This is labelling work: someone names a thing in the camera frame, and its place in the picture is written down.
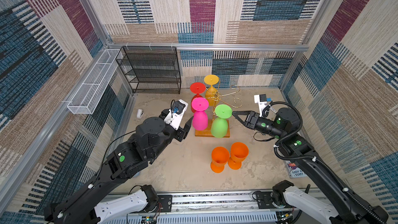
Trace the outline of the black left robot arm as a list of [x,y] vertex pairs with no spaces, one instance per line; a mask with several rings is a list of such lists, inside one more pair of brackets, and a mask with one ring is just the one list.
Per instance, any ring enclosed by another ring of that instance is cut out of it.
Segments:
[[143,185],[129,196],[113,201],[103,199],[118,186],[147,168],[173,141],[182,142],[192,119],[174,128],[162,117],[150,117],[138,125],[130,138],[109,154],[96,175],[61,203],[45,208],[44,219],[55,224],[102,224],[133,212],[151,211],[158,196],[150,185]]

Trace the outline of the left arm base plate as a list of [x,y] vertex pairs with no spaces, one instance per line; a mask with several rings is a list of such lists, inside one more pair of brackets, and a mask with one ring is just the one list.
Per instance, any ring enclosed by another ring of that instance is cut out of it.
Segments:
[[149,213],[154,215],[156,212],[170,213],[172,211],[173,196],[172,195],[158,195],[158,201],[154,206],[144,209],[139,213]]

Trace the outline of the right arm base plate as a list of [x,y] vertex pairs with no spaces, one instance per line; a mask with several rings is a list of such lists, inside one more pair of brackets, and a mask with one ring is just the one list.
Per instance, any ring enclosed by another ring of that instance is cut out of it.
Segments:
[[253,198],[258,204],[259,209],[274,209],[278,208],[274,203],[272,191],[255,191]]

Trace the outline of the small orange wine glass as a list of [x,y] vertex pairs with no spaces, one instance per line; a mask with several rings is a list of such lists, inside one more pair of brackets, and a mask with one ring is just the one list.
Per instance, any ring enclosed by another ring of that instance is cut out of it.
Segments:
[[230,158],[229,151],[224,147],[216,147],[211,152],[210,168],[215,173],[221,173],[224,170]]

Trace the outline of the large orange wine glass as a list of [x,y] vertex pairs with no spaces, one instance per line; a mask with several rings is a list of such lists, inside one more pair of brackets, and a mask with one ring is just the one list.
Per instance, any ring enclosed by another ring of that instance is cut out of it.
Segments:
[[231,155],[228,160],[228,166],[232,170],[238,170],[242,166],[242,162],[247,158],[249,154],[248,147],[241,142],[236,142],[231,146]]

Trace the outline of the green wine glass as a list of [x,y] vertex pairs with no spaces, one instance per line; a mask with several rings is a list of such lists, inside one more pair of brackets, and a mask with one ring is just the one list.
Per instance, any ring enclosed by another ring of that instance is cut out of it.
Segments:
[[228,132],[228,122],[227,120],[232,116],[232,109],[225,104],[218,105],[214,111],[217,116],[211,125],[211,134],[215,138],[223,138]]

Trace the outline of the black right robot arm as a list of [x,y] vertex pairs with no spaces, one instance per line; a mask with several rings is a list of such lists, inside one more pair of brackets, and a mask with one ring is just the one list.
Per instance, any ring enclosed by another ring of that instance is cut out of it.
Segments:
[[372,206],[356,194],[319,157],[315,148],[298,134],[303,126],[300,112],[281,102],[274,120],[254,111],[233,111],[232,115],[245,127],[276,140],[274,154],[283,161],[293,162],[322,191],[330,205],[300,191],[284,180],[273,187],[274,205],[291,205],[322,224],[385,224],[387,212]]

